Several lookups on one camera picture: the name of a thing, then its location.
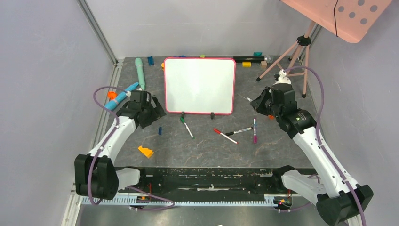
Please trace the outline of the magenta whiteboard marker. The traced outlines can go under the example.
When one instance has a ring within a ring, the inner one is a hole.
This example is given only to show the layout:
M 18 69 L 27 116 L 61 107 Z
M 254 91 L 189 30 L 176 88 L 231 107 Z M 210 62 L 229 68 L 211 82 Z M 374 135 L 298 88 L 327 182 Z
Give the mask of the magenta whiteboard marker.
M 256 118 L 253 119 L 253 143 L 257 143 L 257 130 L 256 130 Z

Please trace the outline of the pink framed whiteboard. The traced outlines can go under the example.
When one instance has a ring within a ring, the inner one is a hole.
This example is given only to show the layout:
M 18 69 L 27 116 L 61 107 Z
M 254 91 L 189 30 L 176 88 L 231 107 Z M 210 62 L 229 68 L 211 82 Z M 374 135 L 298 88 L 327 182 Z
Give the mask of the pink framed whiteboard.
M 164 60 L 166 111 L 189 114 L 232 114 L 235 74 L 236 62 L 232 58 L 166 58 Z

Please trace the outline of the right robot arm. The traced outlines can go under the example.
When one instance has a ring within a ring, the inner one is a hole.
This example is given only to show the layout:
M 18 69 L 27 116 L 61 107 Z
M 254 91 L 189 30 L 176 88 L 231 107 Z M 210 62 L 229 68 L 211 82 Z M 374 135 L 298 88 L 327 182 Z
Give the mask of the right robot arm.
M 276 119 L 278 126 L 305 153 L 321 179 L 318 183 L 287 165 L 274 171 L 273 189 L 298 193 L 316 206 L 329 226 L 341 222 L 364 226 L 364 210 L 374 195 L 372 189 L 368 185 L 361 186 L 334 156 L 312 115 L 298 108 L 292 85 L 280 83 L 265 87 L 250 104 L 257 113 Z

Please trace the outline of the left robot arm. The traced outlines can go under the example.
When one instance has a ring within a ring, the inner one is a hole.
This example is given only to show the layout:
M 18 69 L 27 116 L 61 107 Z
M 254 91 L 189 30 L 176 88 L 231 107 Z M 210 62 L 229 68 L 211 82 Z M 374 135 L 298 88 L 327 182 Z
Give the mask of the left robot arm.
M 75 190 L 93 203 L 111 200 L 116 193 L 131 186 L 142 192 L 148 179 L 134 167 L 116 169 L 114 161 L 126 140 L 137 128 L 145 128 L 165 116 L 165 110 L 156 96 L 147 91 L 132 91 L 129 100 L 115 112 L 115 119 L 105 136 L 88 154 L 79 154 L 74 160 Z

